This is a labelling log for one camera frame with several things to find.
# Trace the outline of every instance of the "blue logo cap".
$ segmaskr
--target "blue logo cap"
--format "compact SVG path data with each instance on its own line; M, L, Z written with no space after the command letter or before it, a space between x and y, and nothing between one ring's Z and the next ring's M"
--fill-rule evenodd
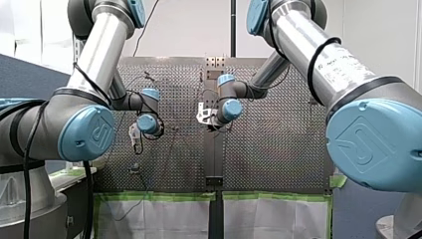
M114 118L109 109L88 106L75 113L59 136L58 151L66 161L88 161L103 155L114 139Z
M249 4L246 27L249 34L257 36L263 28L264 20L267 17L267 0L252 0Z
M151 97L159 101L159 90L154 88L145 88L141 92L143 95Z
M221 87L222 85L224 85L228 82L233 82L233 81L235 81L235 76L233 76L231 74L224 74L224 75L221 75L220 77L218 77L217 86Z
M235 120L237 119L243 111L243 107L238 100L229 100L223 105L223 117L226 120Z
M141 132L154 134L157 131L157 121L154 117L145 114L137 119L137 127Z
M338 110L326 128L335 165L358 184L383 191L422 192L422 112L368 99Z
M134 26L143 28L145 26L145 9L143 8L142 0L127 0L127 4L133 16Z

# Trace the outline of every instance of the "wall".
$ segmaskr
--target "wall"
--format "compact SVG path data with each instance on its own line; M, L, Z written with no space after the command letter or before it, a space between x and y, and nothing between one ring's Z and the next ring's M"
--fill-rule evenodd
M419 0L345 0L343 44L379 75L420 90Z
M144 0L147 14L154 0ZM246 31L249 0L237 0L237 57L266 58L273 49ZM323 0L329 18L327 31L342 36L342 0ZM129 39L124 57L132 56L141 30ZM229 0L161 0L137 51L142 57L230 56Z

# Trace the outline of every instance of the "black cable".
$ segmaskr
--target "black cable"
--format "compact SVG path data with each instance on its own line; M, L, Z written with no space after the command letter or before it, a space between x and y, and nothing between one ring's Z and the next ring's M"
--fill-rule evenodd
M277 45L276 38L274 37L274 30L273 30L274 22L273 22L273 17L271 16L272 15L271 0L268 0L267 10L268 10L268 24L269 24L269 27L270 27L270 37L271 37L271 42L273 43L273 47L274 47L274 49L276 49L276 52L282 58L287 59L286 55L280 50L279 46Z
M126 218L126 216L135 208L137 207L140 203L142 203L143 201L145 201L145 197L146 197L146 193L148 193L149 190L149 186L146 185L145 179L143 178L142 174L139 175L140 177L140 181L142 183L142 186L144 188L143 191L143 197L140 198L140 200L138 202L136 202L133 206L131 206L121 217L119 218L115 218L113 215L111 215L112 219L116 222L118 221L122 221L124 218ZM108 206L108 209L111 211L111 207L109 206L108 203L106 203L106 205Z
M40 124L44 109L48 102L44 102L38 109L37 116L35 117L34 124L28 136L27 144L24 151L24 180L25 180L25 221L24 221L24 239L29 239L30 225L31 225L31 179L29 176L29 155L31 153L32 142L34 141L35 132Z
M419 239L422 238L422 230L416 232L415 234L411 235L407 239Z
M101 89L99 87L99 85L97 85L93 80L91 80L91 78L87 75L87 73L85 73L80 66L78 65L78 63L74 62L74 68L76 70L78 70L78 72L81 73L81 75L85 78L85 80L91 85L91 87L97 91L98 93L100 93L101 95L103 95L103 97L107 100L108 105L111 106L111 99L108 97L108 95L105 93L105 91L103 91L103 89Z
M140 34L139 38L137 39L136 48L134 49L133 55L132 55L133 57L136 56L137 49L139 48L140 39L143 37L143 34L146 31L146 27L148 26L149 20L151 19L152 14L154 13L155 7L157 6L158 2L159 2L159 0L156 0L155 1L154 6L152 7L151 13L149 14L149 17L146 20L145 26L143 27L142 33Z
M87 209L87 221L85 223L84 236L83 239L91 239L91 232L93 229L94 222L94 186L93 186L93 176L91 174L90 163L84 161L85 175L87 177L87 200L88 200L88 209Z

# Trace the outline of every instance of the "gray joint housing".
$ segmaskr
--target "gray joint housing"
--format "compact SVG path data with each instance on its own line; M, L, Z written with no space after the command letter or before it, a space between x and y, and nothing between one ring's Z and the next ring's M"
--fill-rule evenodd
M90 105L96 105L96 103L72 95L53 96L44 109L40 124L34 135L31 154L29 156L39 160L61 159L58 152L58 141L62 129L76 112ZM34 125L39 108L34 107L29 109L19 122L17 138L22 151L27 146L28 136ZM0 121L0 141L2 142L0 148L0 166L22 164L23 158L15 151L10 140L10 125L17 113Z
M111 12L127 26L127 39L134 33L132 16L124 0L70 0L68 18L75 37L86 40L93 29L97 14Z
M223 114L223 106L230 100L237 99L263 99L267 96L267 90L254 88L249 83L229 81L219 87L218 112L216 116L217 124L226 124L231 120L226 119Z
M141 111L142 113L157 113L158 100L142 93L129 92L123 98L112 100L112 108L116 111Z

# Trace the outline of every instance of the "metal panel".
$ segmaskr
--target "metal panel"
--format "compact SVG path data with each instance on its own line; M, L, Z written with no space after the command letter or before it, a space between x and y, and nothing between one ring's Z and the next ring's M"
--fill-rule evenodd
M97 191L144 190L140 175L128 173L136 162L148 190L205 190L205 130L196 121L204 66L204 59L186 58L128 58L120 62L118 69L127 88L160 90L159 114L165 135L156 141L144 139L143 154L135 155L127 131L136 116L116 113L116 125L121 117L123 120L111 157L106 157L105 168L98 173Z
M249 81L263 63L226 59L227 73ZM242 100L244 113L226 133L224 190L326 193L333 167L325 151L325 112L310 98L302 76L291 67L265 99Z
M128 173L137 162L148 190L154 191L210 190L205 177L223 172L223 190L324 193L332 173L325 156L324 108L309 104L309 90L296 70L291 69L266 99L243 101L245 112L230 132L215 136L196 121L202 95L213 100L213 93L203 91L207 70L221 69L247 81L263 63L224 58L122 60L118 69L129 89L160 89L165 135L144 140L144 153L136 156L127 136L135 115L116 113L116 124L122 116L123 120L111 157L97 175L97 191L143 190L139 174Z

